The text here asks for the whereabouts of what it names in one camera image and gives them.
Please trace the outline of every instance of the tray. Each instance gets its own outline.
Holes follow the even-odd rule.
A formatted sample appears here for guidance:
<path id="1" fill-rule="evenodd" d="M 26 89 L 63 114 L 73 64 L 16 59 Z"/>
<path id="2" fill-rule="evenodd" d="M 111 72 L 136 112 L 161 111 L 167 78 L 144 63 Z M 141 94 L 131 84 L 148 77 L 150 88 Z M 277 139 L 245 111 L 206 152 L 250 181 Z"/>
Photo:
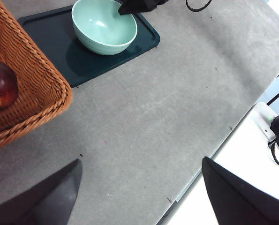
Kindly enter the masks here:
<path id="1" fill-rule="evenodd" d="M 138 33 L 132 44 L 117 55 L 95 54 L 85 48 L 75 35 L 71 18 L 72 7 L 18 20 L 72 88 L 128 62 L 156 47 L 160 42 L 159 34 L 146 19 L 141 14 L 133 14 Z"/>

